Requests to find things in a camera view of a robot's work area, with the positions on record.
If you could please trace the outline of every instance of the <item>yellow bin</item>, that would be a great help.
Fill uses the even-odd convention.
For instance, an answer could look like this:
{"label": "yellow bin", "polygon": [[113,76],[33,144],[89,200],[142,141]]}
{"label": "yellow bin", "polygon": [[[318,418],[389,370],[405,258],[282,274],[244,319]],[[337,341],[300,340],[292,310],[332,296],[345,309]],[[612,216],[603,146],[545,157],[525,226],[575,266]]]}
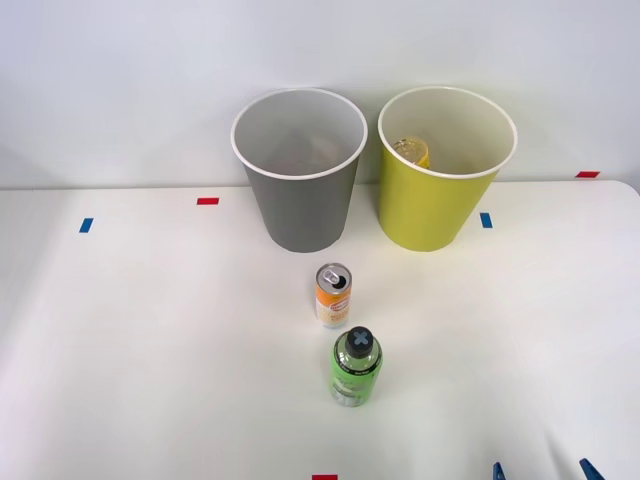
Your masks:
{"label": "yellow bin", "polygon": [[[383,144],[380,225],[398,245],[430,252],[453,241],[498,170],[513,156],[516,127],[491,100],[454,87],[422,87],[389,100],[378,119]],[[392,145],[419,137],[429,169]]]}

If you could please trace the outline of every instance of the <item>bin rim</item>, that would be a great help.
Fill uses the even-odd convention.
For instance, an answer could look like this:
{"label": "bin rim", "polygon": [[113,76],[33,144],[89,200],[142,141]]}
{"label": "bin rim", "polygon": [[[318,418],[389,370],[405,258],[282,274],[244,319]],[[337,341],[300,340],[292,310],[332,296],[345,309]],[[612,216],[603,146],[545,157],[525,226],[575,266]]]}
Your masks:
{"label": "bin rim", "polygon": [[[382,132],[382,119],[384,118],[384,114],[386,113],[387,109],[398,99],[404,97],[405,95],[409,95],[411,93],[415,93],[415,92],[419,92],[422,90],[453,90],[456,92],[460,92],[460,93],[465,93],[471,96],[474,96],[476,98],[479,98],[480,100],[488,103],[489,105],[491,105],[492,107],[494,107],[496,110],[498,110],[498,112],[500,112],[502,114],[502,116],[507,120],[507,122],[509,123],[509,126],[511,127],[511,132],[513,133],[513,147],[511,148],[511,151],[509,152],[509,154],[506,156],[506,158],[500,162],[498,165],[495,165],[487,170],[483,170],[482,172],[476,172],[476,173],[467,173],[467,174],[463,174],[463,175],[455,175],[452,173],[440,173],[440,172],[434,172],[433,170],[428,170],[426,168],[422,168],[419,167],[411,162],[409,162],[408,160],[406,160],[404,157],[402,157],[400,154],[398,154],[398,152],[396,152],[393,147],[389,144],[389,142],[387,141],[384,133]],[[382,141],[382,144],[385,146],[385,148],[391,152],[391,154],[397,158],[398,160],[400,160],[402,163],[404,163],[405,165],[407,165],[410,168],[413,168],[414,170],[426,174],[426,175],[431,175],[434,177],[440,177],[440,178],[448,178],[448,179],[453,179],[453,180],[464,180],[464,179],[471,179],[471,178],[480,178],[480,177],[484,177],[487,175],[490,175],[494,172],[497,172],[498,170],[500,170],[500,168],[502,168],[504,165],[506,165],[509,160],[511,160],[511,157],[513,157],[513,154],[516,151],[516,148],[518,147],[518,130],[516,128],[515,123],[513,123],[513,120],[511,120],[511,117],[509,116],[509,114],[497,103],[495,103],[493,100],[488,99],[487,97],[484,97],[478,93],[472,92],[471,90],[466,90],[464,88],[459,88],[459,87],[451,87],[451,86],[447,86],[447,85],[428,85],[428,86],[424,86],[424,87],[417,87],[417,88],[412,88],[411,90],[406,90],[402,93],[399,93],[398,95],[396,95],[395,97],[393,97],[391,100],[389,100],[384,107],[382,107],[382,111],[380,112],[380,116],[378,117],[378,134],[380,135],[380,140]]]}
{"label": "bin rim", "polygon": [[[264,170],[260,167],[256,167],[254,164],[252,164],[249,160],[247,160],[246,158],[244,158],[244,156],[240,153],[240,150],[238,149],[238,146],[236,145],[236,128],[238,126],[238,123],[240,122],[242,116],[247,113],[247,111],[249,111],[249,109],[251,109],[254,105],[256,105],[258,102],[261,102],[269,97],[273,97],[276,95],[281,95],[283,93],[287,93],[287,92],[315,92],[315,93],[322,93],[325,95],[329,95],[332,96],[334,98],[337,98],[338,100],[343,101],[344,103],[346,103],[347,105],[349,105],[353,111],[358,115],[358,118],[360,119],[360,121],[362,122],[362,127],[363,127],[363,132],[362,132],[362,140],[360,142],[360,145],[358,146],[358,148],[356,149],[356,151],[349,157],[347,158],[344,162],[340,163],[339,165],[336,165],[333,168],[330,168],[329,170],[324,170],[322,172],[318,172],[318,173],[311,173],[308,175],[282,175],[280,173],[273,173],[270,172],[268,170]],[[240,113],[238,113],[238,115],[236,116],[236,118],[233,121],[233,125],[231,126],[231,148],[233,148],[234,153],[236,154],[236,156],[240,159],[240,161],[242,161],[242,163],[244,163],[245,166],[247,166],[248,168],[250,168],[251,170],[267,176],[267,177],[271,177],[271,178],[277,178],[279,180],[313,180],[314,178],[321,178],[321,177],[326,177],[327,175],[331,175],[332,173],[335,173],[339,170],[342,170],[343,168],[345,168],[346,166],[348,166],[350,163],[352,163],[354,160],[356,160],[360,154],[362,153],[362,150],[364,149],[364,146],[367,143],[367,138],[369,137],[369,128],[367,126],[367,121],[364,118],[364,115],[362,114],[362,112],[360,111],[360,109],[356,106],[355,103],[353,103],[351,100],[349,100],[348,98],[343,97],[342,95],[338,95],[337,93],[334,92],[330,92],[329,90],[323,90],[321,88],[311,88],[311,87],[304,87],[304,88],[283,88],[280,90],[276,90],[273,92],[269,92],[266,93],[264,95],[259,96],[258,98],[254,99],[252,102],[250,102],[248,105],[246,105],[241,111]]]}

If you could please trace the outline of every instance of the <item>white wall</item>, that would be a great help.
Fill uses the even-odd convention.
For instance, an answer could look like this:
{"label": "white wall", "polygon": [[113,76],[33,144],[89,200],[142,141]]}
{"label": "white wall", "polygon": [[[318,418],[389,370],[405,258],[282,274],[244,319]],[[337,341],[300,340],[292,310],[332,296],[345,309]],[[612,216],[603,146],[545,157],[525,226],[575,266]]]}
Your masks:
{"label": "white wall", "polygon": [[318,86],[372,126],[395,93],[454,84],[514,118],[503,179],[640,187],[633,0],[2,0],[0,187],[244,184],[252,97]]}

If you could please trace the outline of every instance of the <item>blue tape marker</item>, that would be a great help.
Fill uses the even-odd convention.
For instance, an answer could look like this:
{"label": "blue tape marker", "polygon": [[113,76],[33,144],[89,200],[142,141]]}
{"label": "blue tape marker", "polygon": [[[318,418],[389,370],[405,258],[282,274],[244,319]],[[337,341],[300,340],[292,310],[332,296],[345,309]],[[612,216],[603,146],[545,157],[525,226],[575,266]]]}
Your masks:
{"label": "blue tape marker", "polygon": [[89,230],[91,230],[91,224],[93,224],[93,218],[85,218],[80,226],[80,233],[89,233]]}
{"label": "blue tape marker", "polygon": [[586,458],[580,460],[580,466],[582,471],[587,476],[587,480],[604,480],[604,477],[600,475],[600,472],[596,470],[596,467],[591,465],[591,462]]}
{"label": "blue tape marker", "polygon": [[486,212],[482,212],[480,214],[480,221],[482,222],[483,228],[493,228],[493,224],[491,223],[491,215]]}
{"label": "blue tape marker", "polygon": [[493,480],[507,480],[507,477],[504,476],[504,472],[500,466],[500,462],[493,466]]}

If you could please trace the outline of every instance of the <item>orange can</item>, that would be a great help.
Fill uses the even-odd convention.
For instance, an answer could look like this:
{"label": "orange can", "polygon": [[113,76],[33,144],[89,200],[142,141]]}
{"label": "orange can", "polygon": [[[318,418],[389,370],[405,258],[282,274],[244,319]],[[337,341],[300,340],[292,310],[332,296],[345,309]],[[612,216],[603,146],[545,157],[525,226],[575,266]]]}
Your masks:
{"label": "orange can", "polygon": [[340,263],[327,263],[316,274],[316,315],[325,327],[344,325],[351,301],[351,272]]}

